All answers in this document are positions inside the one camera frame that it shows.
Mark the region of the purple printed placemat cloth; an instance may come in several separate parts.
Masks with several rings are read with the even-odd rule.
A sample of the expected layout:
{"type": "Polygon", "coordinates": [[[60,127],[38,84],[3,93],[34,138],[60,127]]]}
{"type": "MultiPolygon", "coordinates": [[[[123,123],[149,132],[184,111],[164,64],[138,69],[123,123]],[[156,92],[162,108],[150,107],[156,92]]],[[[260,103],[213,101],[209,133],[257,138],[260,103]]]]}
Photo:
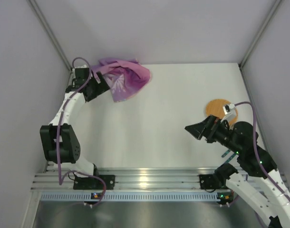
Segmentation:
{"type": "Polygon", "coordinates": [[[135,96],[152,78],[150,70],[136,59],[103,58],[97,65],[91,66],[91,69],[103,75],[115,103],[135,96]]]}

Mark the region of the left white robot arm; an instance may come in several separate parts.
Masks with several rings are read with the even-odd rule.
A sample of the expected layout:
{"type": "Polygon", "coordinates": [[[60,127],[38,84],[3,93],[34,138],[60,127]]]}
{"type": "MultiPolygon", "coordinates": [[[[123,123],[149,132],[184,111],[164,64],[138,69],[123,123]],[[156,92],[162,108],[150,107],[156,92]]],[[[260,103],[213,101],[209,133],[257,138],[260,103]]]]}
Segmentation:
{"type": "Polygon", "coordinates": [[[85,65],[72,69],[72,82],[66,88],[64,100],[48,125],[40,128],[45,159],[56,164],[62,178],[62,164],[71,171],[86,176],[98,176],[95,164],[81,155],[81,145],[73,129],[81,108],[110,89],[102,70],[85,65]]]}

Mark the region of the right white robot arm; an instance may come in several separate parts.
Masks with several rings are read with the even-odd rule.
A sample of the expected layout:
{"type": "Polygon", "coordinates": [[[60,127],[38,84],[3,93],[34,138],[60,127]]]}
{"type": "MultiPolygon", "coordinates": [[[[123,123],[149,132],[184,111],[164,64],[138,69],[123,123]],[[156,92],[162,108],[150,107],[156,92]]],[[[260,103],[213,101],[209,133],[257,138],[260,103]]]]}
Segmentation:
{"type": "Polygon", "coordinates": [[[219,166],[213,176],[221,187],[233,190],[270,228],[290,228],[290,192],[276,162],[257,144],[258,134],[248,122],[232,127],[213,115],[185,127],[195,139],[219,143],[237,154],[240,167],[260,187],[257,191],[231,164],[219,166]]]}

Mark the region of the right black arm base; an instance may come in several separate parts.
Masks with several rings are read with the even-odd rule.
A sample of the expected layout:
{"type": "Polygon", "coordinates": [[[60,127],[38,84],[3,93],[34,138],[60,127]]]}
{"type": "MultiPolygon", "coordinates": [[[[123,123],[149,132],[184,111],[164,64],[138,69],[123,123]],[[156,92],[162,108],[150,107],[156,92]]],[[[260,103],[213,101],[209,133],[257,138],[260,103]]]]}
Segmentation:
{"type": "Polygon", "coordinates": [[[199,175],[200,189],[202,190],[225,190],[228,189],[214,174],[199,175]]]}

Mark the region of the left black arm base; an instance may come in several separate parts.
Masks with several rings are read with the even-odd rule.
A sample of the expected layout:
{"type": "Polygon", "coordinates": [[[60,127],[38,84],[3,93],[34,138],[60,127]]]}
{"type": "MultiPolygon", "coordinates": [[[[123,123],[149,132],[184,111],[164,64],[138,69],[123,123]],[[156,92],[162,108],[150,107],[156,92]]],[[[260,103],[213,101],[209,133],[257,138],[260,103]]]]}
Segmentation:
{"type": "MultiPolygon", "coordinates": [[[[100,175],[99,176],[106,184],[106,190],[113,190],[115,186],[115,175],[100,175]]],[[[103,183],[100,180],[91,177],[75,176],[73,189],[74,190],[103,190],[103,183]]]]}

